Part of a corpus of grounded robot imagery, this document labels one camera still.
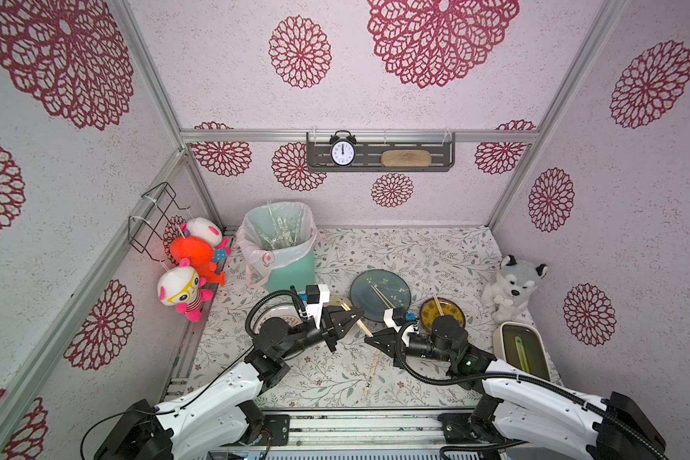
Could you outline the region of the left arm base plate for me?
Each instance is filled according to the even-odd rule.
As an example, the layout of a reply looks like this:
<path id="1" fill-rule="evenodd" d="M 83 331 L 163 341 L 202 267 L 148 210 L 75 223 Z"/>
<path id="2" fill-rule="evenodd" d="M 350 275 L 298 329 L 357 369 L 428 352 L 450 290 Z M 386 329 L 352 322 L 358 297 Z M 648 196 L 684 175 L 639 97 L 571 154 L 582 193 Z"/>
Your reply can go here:
<path id="1" fill-rule="evenodd" d="M 238 441 L 241 446 L 283 447 L 289 444 L 291 416 L 264 414 L 264 418 L 251 422 Z"/>

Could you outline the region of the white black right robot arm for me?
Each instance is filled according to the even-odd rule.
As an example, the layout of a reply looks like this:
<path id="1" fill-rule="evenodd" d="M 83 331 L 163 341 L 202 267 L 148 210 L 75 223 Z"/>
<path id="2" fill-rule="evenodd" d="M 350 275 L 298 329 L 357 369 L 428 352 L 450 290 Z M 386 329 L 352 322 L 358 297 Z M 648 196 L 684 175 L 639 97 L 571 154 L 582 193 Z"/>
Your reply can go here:
<path id="1" fill-rule="evenodd" d="M 566 389 L 535 377 L 469 342 L 452 316 L 440 316 L 427 335 L 411 316 L 391 321 L 366 343 L 394 360 L 414 379 L 433 386 L 475 391 L 475 408 L 439 420 L 450 452 L 496 458 L 525 444 L 573 459 L 662 459 L 666 443 L 638 404 Z"/>

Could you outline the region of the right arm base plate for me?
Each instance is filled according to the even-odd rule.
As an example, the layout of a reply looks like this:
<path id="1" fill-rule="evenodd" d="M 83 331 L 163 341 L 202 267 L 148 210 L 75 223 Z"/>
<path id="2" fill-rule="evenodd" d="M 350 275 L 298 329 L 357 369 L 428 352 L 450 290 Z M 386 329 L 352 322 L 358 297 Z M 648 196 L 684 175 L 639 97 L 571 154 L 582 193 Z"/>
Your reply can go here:
<path id="1" fill-rule="evenodd" d="M 494 408 L 478 409 L 472 412 L 442 413 L 437 420 L 442 425 L 443 435 L 449 444 L 458 445 L 515 445 L 524 441 L 503 436 L 494 425 Z"/>

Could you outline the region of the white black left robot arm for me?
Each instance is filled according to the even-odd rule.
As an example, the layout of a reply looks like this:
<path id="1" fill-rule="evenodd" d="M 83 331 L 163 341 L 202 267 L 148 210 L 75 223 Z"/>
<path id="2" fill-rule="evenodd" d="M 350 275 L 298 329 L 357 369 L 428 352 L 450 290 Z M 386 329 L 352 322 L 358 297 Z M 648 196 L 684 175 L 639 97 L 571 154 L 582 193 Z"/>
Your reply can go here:
<path id="1" fill-rule="evenodd" d="M 268 302 L 286 297 L 301 322 L 291 326 L 273 316 L 259 328 L 253 320 Z M 288 358 L 325 343 L 335 351 L 363 316 L 360 308 L 331 306 L 325 285 L 309 285 L 303 295 L 295 287 L 274 291 L 259 300 L 245 318 L 251 346 L 205 387 L 176 400 L 151 406 L 141 400 L 113 415 L 116 424 L 94 453 L 97 459 L 203 459 L 214 448 L 254 443 L 264 430 L 265 416 L 256 398 L 287 375 Z"/>

